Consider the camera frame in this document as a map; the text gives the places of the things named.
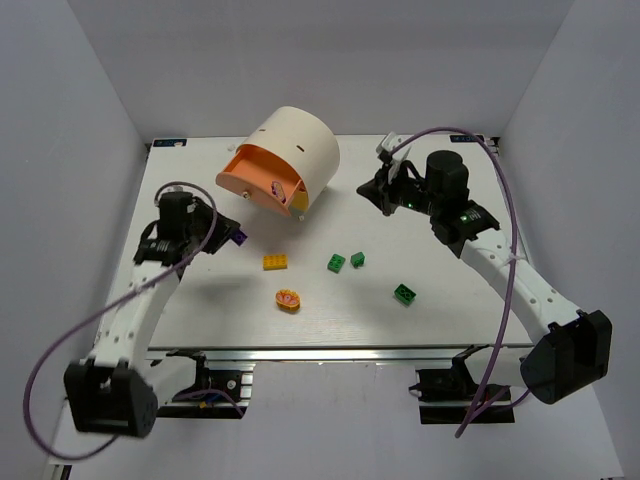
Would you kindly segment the purple curved lego brick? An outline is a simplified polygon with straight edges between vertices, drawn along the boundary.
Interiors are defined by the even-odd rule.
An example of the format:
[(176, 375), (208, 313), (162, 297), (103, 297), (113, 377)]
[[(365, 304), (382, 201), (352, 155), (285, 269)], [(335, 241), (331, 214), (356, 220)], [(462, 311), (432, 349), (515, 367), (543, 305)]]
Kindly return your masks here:
[(282, 204), (287, 202), (287, 196), (283, 185), (278, 181), (271, 183), (271, 192), (273, 196)]

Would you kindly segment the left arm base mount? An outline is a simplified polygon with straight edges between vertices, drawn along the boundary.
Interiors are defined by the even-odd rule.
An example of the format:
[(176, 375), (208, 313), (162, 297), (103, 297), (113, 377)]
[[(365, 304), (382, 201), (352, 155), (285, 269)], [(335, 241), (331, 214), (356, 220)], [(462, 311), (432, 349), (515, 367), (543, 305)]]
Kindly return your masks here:
[(243, 417), (251, 399), (251, 365), (209, 360), (203, 351), (174, 349), (153, 359), (151, 366), (160, 366), (169, 358), (189, 359), (195, 371), (188, 376), (192, 382), (159, 408), (159, 418), (240, 420)]

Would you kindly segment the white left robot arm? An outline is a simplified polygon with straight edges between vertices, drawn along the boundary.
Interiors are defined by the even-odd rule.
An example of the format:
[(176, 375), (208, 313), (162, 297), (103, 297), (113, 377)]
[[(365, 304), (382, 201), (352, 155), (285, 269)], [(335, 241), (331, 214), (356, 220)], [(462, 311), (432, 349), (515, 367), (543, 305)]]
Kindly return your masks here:
[(173, 350), (149, 360), (147, 351), (192, 254), (213, 255), (246, 236), (238, 222), (191, 193), (164, 193), (157, 206), (159, 217), (144, 229), (133, 257), (132, 299), (116, 308), (87, 357), (64, 373), (79, 432), (144, 438), (162, 406), (181, 395), (201, 396), (210, 386), (203, 354)]

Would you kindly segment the yellow drawer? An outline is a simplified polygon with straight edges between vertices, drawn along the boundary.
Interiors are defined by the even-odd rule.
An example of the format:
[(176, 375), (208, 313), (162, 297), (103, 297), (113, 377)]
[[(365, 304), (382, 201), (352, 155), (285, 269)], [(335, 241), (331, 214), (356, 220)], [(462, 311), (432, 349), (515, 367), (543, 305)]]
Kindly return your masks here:
[(298, 212), (306, 212), (309, 207), (308, 193), (304, 188), (298, 189), (294, 192), (290, 208)]

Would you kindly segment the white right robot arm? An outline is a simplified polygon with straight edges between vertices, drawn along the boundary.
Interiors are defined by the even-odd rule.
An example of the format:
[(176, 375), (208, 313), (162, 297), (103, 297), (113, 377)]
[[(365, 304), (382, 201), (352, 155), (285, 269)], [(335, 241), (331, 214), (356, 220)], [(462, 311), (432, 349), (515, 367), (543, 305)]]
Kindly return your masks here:
[(435, 237), (476, 271), (505, 302), (532, 346), (476, 350), (454, 361), (467, 379), (521, 386), (554, 404), (608, 373), (612, 323), (600, 310), (586, 312), (562, 296), (523, 257), (499, 221), (470, 199), (469, 171), (450, 150), (428, 155), (426, 172), (380, 149), (374, 178), (357, 192), (389, 216), (399, 207), (426, 214)]

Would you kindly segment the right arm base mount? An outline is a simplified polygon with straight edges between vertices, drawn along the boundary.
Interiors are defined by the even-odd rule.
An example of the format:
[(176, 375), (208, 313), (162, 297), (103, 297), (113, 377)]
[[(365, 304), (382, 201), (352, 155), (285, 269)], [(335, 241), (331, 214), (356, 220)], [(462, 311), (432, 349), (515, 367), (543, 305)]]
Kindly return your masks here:
[[(423, 425), (459, 424), (478, 389), (480, 380), (474, 380), (468, 360), (476, 353), (491, 353), (489, 345), (472, 345), (451, 359), (446, 368), (423, 368), (416, 370), (417, 382), (408, 387), (411, 395), (418, 399), (420, 422)], [(477, 409), (484, 406), (504, 387), (489, 383), (480, 398)], [(473, 424), (515, 423), (511, 403), (511, 392), (507, 390), (494, 404), (482, 412)]]

